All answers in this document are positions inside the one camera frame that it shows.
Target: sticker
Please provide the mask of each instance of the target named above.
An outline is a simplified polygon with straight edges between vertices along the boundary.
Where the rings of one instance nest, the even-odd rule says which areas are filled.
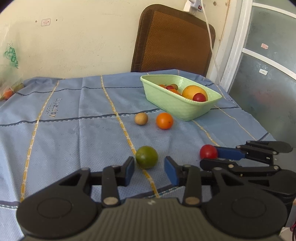
[[[261,44],[261,48],[268,49],[268,45],[262,43],[262,44]]]
[[[41,21],[41,26],[48,26],[50,25],[50,18],[47,18],[47,19],[42,19]]]
[[[267,75],[268,71],[266,71],[266,70],[264,70],[264,69],[260,69],[260,70],[259,70],[259,73],[264,74],[264,75]]]

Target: cherry tomato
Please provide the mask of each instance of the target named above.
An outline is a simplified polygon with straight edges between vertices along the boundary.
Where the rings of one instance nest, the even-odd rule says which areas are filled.
[[[160,129],[167,130],[174,124],[174,119],[169,113],[160,113],[156,117],[156,124]]]
[[[174,90],[175,88],[174,88],[173,86],[171,86],[171,85],[168,85],[168,86],[166,87],[166,89],[167,89],[167,90]]]
[[[193,96],[192,100],[197,101],[197,102],[205,102],[207,101],[206,97],[202,93],[197,93]]]
[[[204,145],[200,149],[200,159],[209,158],[215,159],[218,157],[217,149],[212,145]]]

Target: cream wall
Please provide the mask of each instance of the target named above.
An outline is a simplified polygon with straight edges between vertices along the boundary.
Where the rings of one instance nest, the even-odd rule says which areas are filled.
[[[204,0],[216,53],[230,0],[213,2]],[[0,14],[1,36],[9,26],[1,51],[13,42],[23,79],[128,72],[140,15],[155,3],[183,10],[185,0],[14,0]],[[204,19],[200,12],[197,17]],[[41,26],[47,18],[50,25]]]

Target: ribbed black surface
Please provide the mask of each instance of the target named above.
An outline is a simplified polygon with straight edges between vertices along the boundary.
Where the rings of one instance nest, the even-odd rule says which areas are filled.
[[[103,210],[86,231],[62,241],[230,241],[212,227],[197,208],[177,199],[127,199],[125,204]],[[260,241],[280,241],[278,236]],[[45,241],[24,238],[23,241]]]

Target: brown chair back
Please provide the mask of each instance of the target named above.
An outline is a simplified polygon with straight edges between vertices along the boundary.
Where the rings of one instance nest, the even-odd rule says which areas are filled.
[[[215,30],[210,25],[212,42]],[[211,60],[206,23],[186,12],[150,5],[142,12],[131,72],[179,69],[205,76]]]

